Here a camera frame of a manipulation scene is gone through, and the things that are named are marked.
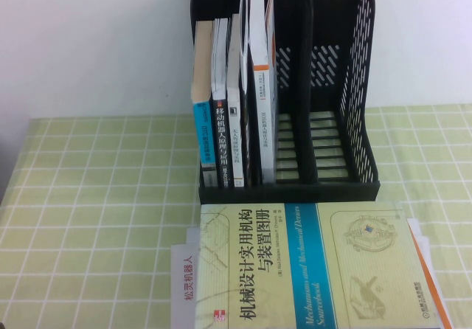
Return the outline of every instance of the white book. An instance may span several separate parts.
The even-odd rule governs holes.
[[[251,161],[251,136],[249,133],[249,108],[248,108],[248,56],[249,56],[249,0],[240,0],[240,78],[241,78],[241,130],[243,132],[243,163],[244,177],[248,187],[252,186],[252,161]]]
[[[195,323],[198,243],[170,247],[170,329]]]
[[[274,0],[250,0],[249,46],[251,47],[260,164],[263,184],[275,182],[277,91],[275,90]]]
[[[243,173],[243,137],[241,134],[241,101],[240,101],[240,16],[232,17],[231,37],[228,51],[228,112],[229,112],[229,136],[231,140],[231,157],[233,164],[233,179],[235,187],[244,187]]]
[[[215,19],[212,49],[212,97],[215,116],[216,151],[221,187],[232,187],[232,160],[226,99],[228,18]]]

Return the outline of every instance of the blue label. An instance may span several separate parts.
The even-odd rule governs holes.
[[[215,144],[213,143],[212,113],[209,102],[193,105],[193,116],[197,130],[200,160],[202,164],[215,163]]]
[[[314,204],[286,204],[297,329],[336,328],[321,229]]]

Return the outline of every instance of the file organizer slot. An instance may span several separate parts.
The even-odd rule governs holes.
[[[194,29],[196,21],[236,13],[239,0],[191,0],[190,7]],[[364,121],[375,1],[274,0],[274,15],[277,183],[220,189],[201,182],[201,203],[375,200],[380,183]],[[254,118],[251,132],[257,135]]]

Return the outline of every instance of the book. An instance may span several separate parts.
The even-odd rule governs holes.
[[[170,247],[170,329],[191,328],[195,320],[198,244]]]
[[[212,109],[210,108],[212,39],[213,22],[197,21],[195,25],[195,58],[191,96],[205,187],[218,186]]]
[[[248,187],[252,186],[251,172],[251,137],[249,135],[249,108],[248,108],[248,56],[249,56],[249,14],[248,0],[240,0],[240,79],[241,79],[241,117],[243,132],[243,163],[244,177]]]
[[[263,184],[275,182],[277,145],[277,84],[275,81],[274,0],[250,0],[249,46],[257,106]]]
[[[440,328],[395,204],[203,205],[195,328]]]
[[[229,141],[228,106],[226,101],[226,55],[228,51],[227,18],[215,19],[212,49],[212,97],[215,117],[215,138],[221,187],[233,185]]]
[[[228,111],[229,136],[231,140],[231,156],[233,180],[235,187],[244,187],[243,173],[243,135],[241,133],[241,99],[240,99],[240,16],[232,17],[231,37],[228,50]]]

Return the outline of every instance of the table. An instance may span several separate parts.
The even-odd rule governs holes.
[[[431,241],[456,328],[472,328],[472,105],[367,109],[382,186]],[[199,221],[190,115],[33,120],[1,205],[0,319],[168,328],[170,245]]]

